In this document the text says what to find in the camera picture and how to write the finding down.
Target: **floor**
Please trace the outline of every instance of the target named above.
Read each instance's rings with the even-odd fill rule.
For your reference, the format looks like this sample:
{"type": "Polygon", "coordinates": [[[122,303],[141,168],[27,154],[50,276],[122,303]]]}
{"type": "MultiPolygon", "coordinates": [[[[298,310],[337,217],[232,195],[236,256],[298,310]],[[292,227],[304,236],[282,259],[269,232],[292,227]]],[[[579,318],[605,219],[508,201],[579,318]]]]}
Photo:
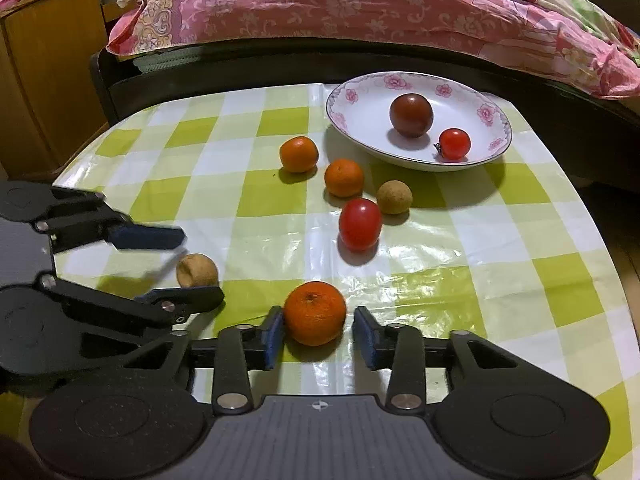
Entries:
{"type": "Polygon", "coordinates": [[[603,184],[578,193],[611,254],[640,337],[640,195],[603,184]]]}

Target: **plate rim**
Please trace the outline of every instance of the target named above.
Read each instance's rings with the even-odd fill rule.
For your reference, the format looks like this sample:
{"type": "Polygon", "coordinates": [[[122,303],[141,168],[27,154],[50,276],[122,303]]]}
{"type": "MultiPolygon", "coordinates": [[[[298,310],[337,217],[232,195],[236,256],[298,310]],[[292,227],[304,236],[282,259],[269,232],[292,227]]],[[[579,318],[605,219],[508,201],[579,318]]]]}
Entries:
{"type": "Polygon", "coordinates": [[[338,130],[341,134],[343,134],[345,137],[347,137],[348,139],[352,140],[353,142],[355,142],[356,144],[358,144],[359,146],[363,147],[365,150],[371,150],[372,152],[375,153],[379,153],[380,155],[383,156],[388,156],[391,158],[398,158],[400,160],[405,160],[407,162],[413,162],[415,164],[424,164],[427,166],[437,166],[437,167],[441,167],[441,168],[465,168],[465,167],[474,167],[474,166],[480,166],[481,164],[486,164],[488,162],[491,162],[492,160],[495,160],[496,158],[498,158],[499,156],[501,156],[504,152],[506,152],[509,147],[511,146],[511,143],[513,142],[513,128],[511,127],[511,121],[509,120],[509,118],[507,117],[507,114],[504,113],[504,110],[502,110],[502,108],[500,106],[498,106],[498,103],[496,103],[493,99],[491,99],[490,97],[487,97],[486,95],[482,94],[481,92],[479,92],[478,90],[475,90],[473,88],[471,88],[470,86],[465,85],[464,83],[458,82],[458,81],[454,81],[453,79],[449,79],[447,77],[440,77],[437,75],[433,75],[433,74],[427,74],[424,72],[408,72],[407,70],[385,70],[384,72],[370,72],[367,74],[362,74],[356,77],[352,77],[351,79],[340,83],[337,87],[335,87],[333,90],[331,90],[331,93],[327,96],[326,98],[326,102],[324,103],[324,110],[326,111],[327,117],[329,117],[329,120],[331,121],[331,124],[334,126],[334,128],[336,130],[338,130]],[[360,79],[360,78],[364,78],[366,76],[372,76],[372,75],[382,75],[382,74],[410,74],[410,75],[420,75],[420,76],[427,76],[427,77],[432,77],[432,78],[437,78],[437,79],[441,79],[442,81],[447,81],[450,83],[455,83],[457,85],[460,85],[462,87],[464,87],[465,89],[478,94],[479,96],[481,96],[482,98],[485,99],[489,99],[489,101],[491,101],[495,107],[498,108],[498,110],[501,111],[501,113],[506,117],[507,119],[507,124],[509,125],[509,134],[508,134],[508,140],[507,143],[505,143],[504,147],[501,148],[500,150],[498,150],[497,152],[495,152],[493,155],[487,157],[487,158],[483,158],[481,160],[476,160],[474,162],[429,162],[428,160],[419,160],[417,158],[411,158],[408,156],[401,156],[401,155],[394,155],[392,153],[387,153],[387,152],[382,152],[381,150],[378,150],[372,146],[367,146],[366,144],[360,142],[357,139],[354,139],[353,137],[350,136],[350,134],[348,134],[347,132],[345,132],[340,126],[338,126],[334,120],[331,117],[331,114],[329,113],[329,100],[331,99],[331,96],[334,95],[334,93],[336,93],[339,89],[343,88],[345,85],[347,85],[348,83],[355,81],[356,79],[360,79]]]}

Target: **table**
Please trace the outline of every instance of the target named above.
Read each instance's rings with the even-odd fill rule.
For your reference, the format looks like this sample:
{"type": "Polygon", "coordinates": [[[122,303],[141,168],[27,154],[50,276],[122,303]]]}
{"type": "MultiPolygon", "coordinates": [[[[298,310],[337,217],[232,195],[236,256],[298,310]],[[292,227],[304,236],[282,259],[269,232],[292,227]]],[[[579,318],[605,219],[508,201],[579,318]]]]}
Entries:
{"type": "MultiPolygon", "coordinates": [[[[638,478],[640,354],[622,286],[587,209],[524,118],[494,97],[514,131],[502,160],[412,171],[370,158],[329,126],[331,89],[249,89],[143,110],[93,142],[56,183],[100,190],[138,222],[177,224],[188,251],[217,263],[226,307],[190,319],[192,332],[257,324],[300,283],[331,282],[350,312],[363,304],[381,322],[427,336],[472,330],[596,396],[612,422],[600,478],[638,478]],[[308,179],[280,170],[278,148],[296,135],[320,151],[308,179]],[[391,179],[414,193],[408,218],[385,219],[375,254],[336,242],[344,201],[326,193],[322,176],[339,157],[362,165],[365,196],[391,179]]],[[[179,257],[95,244],[60,254],[56,265],[68,280],[133,297],[177,286],[179,257]]],[[[288,344],[276,372],[252,375],[254,390],[382,393],[388,372],[354,358],[351,321],[334,345],[288,344]]],[[[197,398],[209,396],[211,373],[198,373],[197,398]]],[[[430,400],[442,398],[442,372],[428,373],[428,386],[430,400]]]]}

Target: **orange object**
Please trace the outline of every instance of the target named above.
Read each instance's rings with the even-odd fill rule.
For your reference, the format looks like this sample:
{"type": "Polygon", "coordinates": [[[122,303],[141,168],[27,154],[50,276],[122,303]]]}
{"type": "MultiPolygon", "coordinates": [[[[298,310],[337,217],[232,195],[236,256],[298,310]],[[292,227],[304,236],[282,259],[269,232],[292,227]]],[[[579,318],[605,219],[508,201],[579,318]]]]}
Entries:
{"type": "Polygon", "coordinates": [[[308,137],[294,137],[280,147],[280,161],[291,173],[305,173],[318,162],[318,147],[308,137]]]}
{"type": "Polygon", "coordinates": [[[347,198],[362,192],[364,173],[357,162],[348,158],[339,158],[326,168],[324,184],[332,195],[347,198]]]}
{"type": "Polygon", "coordinates": [[[307,282],[284,302],[284,323],[290,336],[307,346],[320,346],[342,332],[347,306],[340,291],[325,282],[307,282]]]}

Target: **dark wooden bed frame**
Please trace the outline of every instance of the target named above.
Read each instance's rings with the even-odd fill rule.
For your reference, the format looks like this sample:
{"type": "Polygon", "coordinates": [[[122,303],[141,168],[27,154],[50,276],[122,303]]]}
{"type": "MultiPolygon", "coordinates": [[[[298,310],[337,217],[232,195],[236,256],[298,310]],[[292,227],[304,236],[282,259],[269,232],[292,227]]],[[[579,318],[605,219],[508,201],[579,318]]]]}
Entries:
{"type": "Polygon", "coordinates": [[[365,41],[267,38],[212,44],[204,60],[141,74],[103,50],[91,60],[110,125],[162,102],[386,70],[424,72],[511,101],[567,174],[640,192],[640,117],[618,102],[447,50],[365,41]]]}

